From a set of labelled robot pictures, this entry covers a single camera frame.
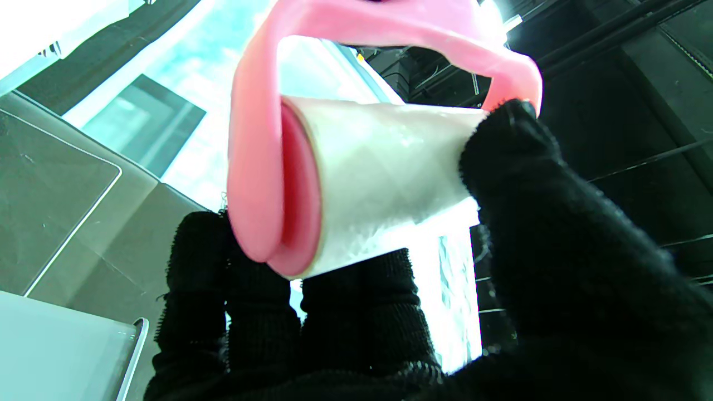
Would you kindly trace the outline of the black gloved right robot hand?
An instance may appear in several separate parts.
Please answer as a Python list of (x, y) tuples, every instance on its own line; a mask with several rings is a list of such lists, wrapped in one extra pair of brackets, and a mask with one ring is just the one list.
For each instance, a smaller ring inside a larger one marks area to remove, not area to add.
[(514, 347), (444, 373), (406, 249), (304, 280), (301, 321), (227, 211), (193, 212), (144, 399), (711, 399), (711, 292), (568, 167), (532, 104), (491, 112), (459, 168)]

